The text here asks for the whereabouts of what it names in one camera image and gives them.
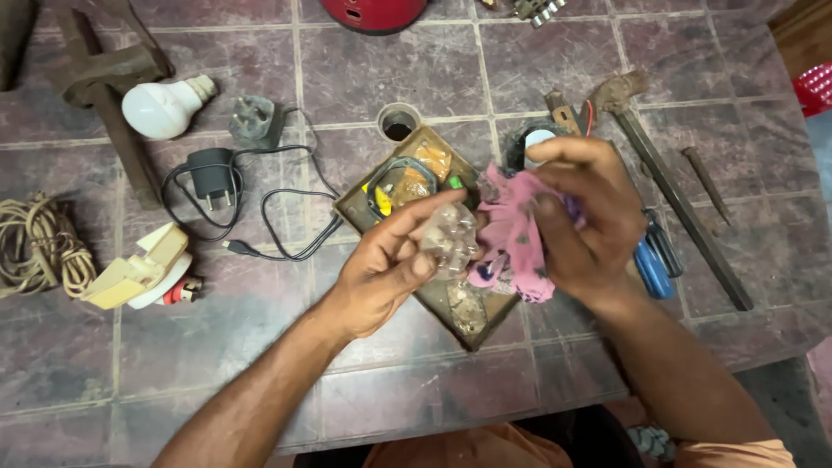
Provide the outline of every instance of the hammer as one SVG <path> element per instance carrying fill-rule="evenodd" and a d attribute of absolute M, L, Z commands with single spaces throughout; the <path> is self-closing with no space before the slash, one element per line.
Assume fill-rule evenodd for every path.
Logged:
<path fill-rule="evenodd" d="M 621 124 L 630 142 L 636 148 L 641 160 L 650 169 L 653 180 L 656 181 L 667 202 L 676 212 L 682 226 L 685 227 L 687 233 L 691 236 L 691 240 L 699 248 L 699 252 L 705 258 L 708 266 L 711 267 L 714 276 L 716 276 L 723 289 L 728 293 L 728 297 L 734 303 L 734 306 L 740 311 L 749 311 L 754 308 L 754 302 L 722 255 L 708 229 L 696 215 L 691 202 L 685 197 L 685 193 L 676 183 L 661 154 L 644 132 L 644 128 L 641 127 L 638 117 L 630 109 L 630 97 L 645 92 L 648 85 L 647 73 L 636 70 L 605 81 L 592 92 L 587 100 L 598 111 L 612 112 L 616 116 L 618 123 Z M 584 112 L 588 113 L 587 104 L 584 104 L 582 115 Z"/>
<path fill-rule="evenodd" d="M 102 53 L 83 13 L 69 8 L 57 9 L 55 13 L 71 60 L 47 74 L 52 88 L 72 106 L 95 108 L 139 205 L 144 210 L 161 208 L 144 145 L 121 113 L 121 95 L 136 84 L 169 77 L 172 67 L 161 50 L 146 42 Z"/>

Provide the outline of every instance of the pink cloth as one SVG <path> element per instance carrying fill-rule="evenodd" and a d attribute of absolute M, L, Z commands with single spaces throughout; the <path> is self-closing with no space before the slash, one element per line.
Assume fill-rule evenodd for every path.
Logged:
<path fill-rule="evenodd" d="M 532 214 L 534 197 L 557 195 L 577 227 L 584 223 L 580 203 L 555 192 L 531 172 L 504 175 L 494 164 L 480 175 L 477 184 L 482 200 L 479 211 L 489 215 L 478 241 L 488 253 L 474 264 L 468 280 L 500 294 L 517 293 L 526 302 L 548 301 L 555 285 L 546 274 L 543 244 Z"/>

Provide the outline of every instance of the red plastic stool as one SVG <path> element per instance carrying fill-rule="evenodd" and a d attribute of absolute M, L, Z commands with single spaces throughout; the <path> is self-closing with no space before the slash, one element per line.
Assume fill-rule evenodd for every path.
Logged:
<path fill-rule="evenodd" d="M 803 117 L 832 109 L 832 62 L 807 70 L 791 84 L 803 106 Z"/>

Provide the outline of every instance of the orange shirt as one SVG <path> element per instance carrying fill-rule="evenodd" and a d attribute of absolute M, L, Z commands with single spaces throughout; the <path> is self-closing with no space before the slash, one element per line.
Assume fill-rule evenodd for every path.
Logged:
<path fill-rule="evenodd" d="M 572 468 L 554 442 L 511 424 L 377 444 L 364 468 Z M 795 468 L 781 441 L 681 444 L 675 468 Z"/>

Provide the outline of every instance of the hand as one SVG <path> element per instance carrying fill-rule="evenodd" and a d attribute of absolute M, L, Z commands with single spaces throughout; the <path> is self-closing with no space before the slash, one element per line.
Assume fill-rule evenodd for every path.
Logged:
<path fill-rule="evenodd" d="M 446 190 L 407 203 L 361 237 L 324 299 L 332 301 L 334 324 L 349 339 L 372 335 L 433 277 L 436 261 L 418 251 L 424 222 L 467 195 L 465 189 Z"/>
<path fill-rule="evenodd" d="M 548 161 L 535 169 L 544 183 L 583 203 L 587 224 L 577 231 L 555 196 L 541 196 L 534 211 L 547 248 L 552 282 L 591 309 L 633 291 L 625 272 L 647 221 L 641 198 L 615 150 L 605 141 L 557 137 L 526 150 L 529 159 Z"/>

